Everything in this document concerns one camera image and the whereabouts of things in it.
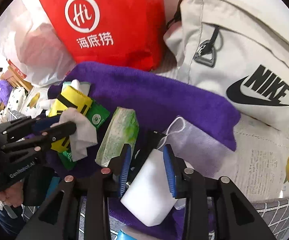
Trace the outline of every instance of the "white nike backpack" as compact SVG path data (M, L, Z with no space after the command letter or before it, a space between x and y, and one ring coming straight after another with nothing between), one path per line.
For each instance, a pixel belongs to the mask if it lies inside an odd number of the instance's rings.
M177 80L279 130L289 127L289 26L240 0L180 0L173 20L164 40Z

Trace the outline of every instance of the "nike logo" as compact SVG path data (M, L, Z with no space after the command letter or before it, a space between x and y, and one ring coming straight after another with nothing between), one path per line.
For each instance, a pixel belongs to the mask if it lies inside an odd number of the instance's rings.
M265 72L265 67L260 65L246 83L243 84L247 78L248 76L228 87L226 94L231 101L244 105L289 106L280 103L280 98L286 95L286 92L289 90L289 85L281 81L281 78L277 77L271 70L267 69ZM268 97L269 100L244 95L241 92L242 84L248 88L253 84L251 89L260 95Z

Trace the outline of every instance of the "yellow package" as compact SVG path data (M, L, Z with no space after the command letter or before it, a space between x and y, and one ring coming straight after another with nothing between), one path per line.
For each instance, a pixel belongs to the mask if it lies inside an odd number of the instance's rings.
M50 109L48 117L61 114L69 107L76 108L84 116L87 114L92 104L92 99L71 86L66 87L60 95L57 96L56 101ZM51 149L62 153L69 148L69 137L62 138L51 144Z

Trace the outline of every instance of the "blue jeans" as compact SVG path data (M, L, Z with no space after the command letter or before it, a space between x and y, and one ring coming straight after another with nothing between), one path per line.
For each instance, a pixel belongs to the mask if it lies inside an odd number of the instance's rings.
M16 237L25 225L25 221L22 218L22 207L11 207L15 214L18 216L16 219L12 219L5 209L0 210L0 225L10 235Z

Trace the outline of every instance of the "green packaging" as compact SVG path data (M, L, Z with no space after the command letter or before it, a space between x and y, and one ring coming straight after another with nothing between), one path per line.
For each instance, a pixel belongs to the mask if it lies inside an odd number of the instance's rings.
M105 109L102 105L98 104L93 98L93 102L89 111L86 114L88 120L93 124L93 126L98 130L98 128L104 123L104 121L109 117L110 112Z
M98 150L96 163L107 167L113 157L120 155L125 143L131 146L133 153L138 132L136 112L133 109L117 107Z
M71 171L77 162L72 161L72 156L71 156L71 151L70 149L68 151L64 151L62 153L58 153L58 156L64 165L64 167L68 170Z

